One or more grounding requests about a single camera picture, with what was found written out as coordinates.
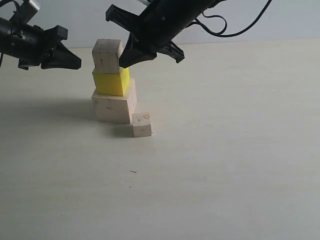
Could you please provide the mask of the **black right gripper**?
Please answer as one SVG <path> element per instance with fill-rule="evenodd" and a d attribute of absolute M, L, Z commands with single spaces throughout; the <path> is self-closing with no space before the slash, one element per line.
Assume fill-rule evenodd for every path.
<path fill-rule="evenodd" d="M 185 59 L 184 51 L 171 40 L 214 4 L 214 0 L 153 0 L 139 15 L 112 4 L 105 20 L 129 32 L 119 65 L 128 68 L 152 61 L 157 52 L 180 63 Z"/>

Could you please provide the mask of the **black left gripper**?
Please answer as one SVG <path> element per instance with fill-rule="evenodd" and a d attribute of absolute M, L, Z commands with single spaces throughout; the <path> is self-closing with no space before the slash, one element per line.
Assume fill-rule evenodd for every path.
<path fill-rule="evenodd" d="M 61 43 L 67 39 L 68 30 L 60 25 L 44 30 L 0 19 L 0 52 L 18 59 L 25 70 L 40 64 L 43 70 L 80 69 L 82 60 Z"/>

